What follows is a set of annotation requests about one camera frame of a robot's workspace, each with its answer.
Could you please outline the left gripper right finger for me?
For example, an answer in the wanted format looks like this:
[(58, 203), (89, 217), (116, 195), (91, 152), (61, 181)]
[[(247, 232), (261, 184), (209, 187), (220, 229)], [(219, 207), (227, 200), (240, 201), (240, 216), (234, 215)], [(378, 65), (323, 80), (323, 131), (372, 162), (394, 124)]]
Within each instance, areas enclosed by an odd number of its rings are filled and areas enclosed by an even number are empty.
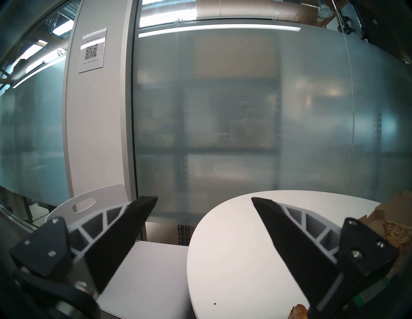
[(347, 311), (390, 272), (399, 250), (347, 217), (341, 227), (319, 214), (252, 197), (277, 253), (309, 302), (308, 311)]

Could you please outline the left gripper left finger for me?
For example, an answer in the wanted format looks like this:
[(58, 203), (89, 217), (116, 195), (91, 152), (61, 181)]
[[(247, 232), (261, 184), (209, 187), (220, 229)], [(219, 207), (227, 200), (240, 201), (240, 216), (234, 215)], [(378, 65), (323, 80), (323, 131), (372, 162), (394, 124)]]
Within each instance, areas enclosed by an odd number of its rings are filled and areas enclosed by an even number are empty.
[(21, 286), (100, 295), (135, 244), (158, 197), (99, 209), (68, 225), (57, 216), (9, 252)]

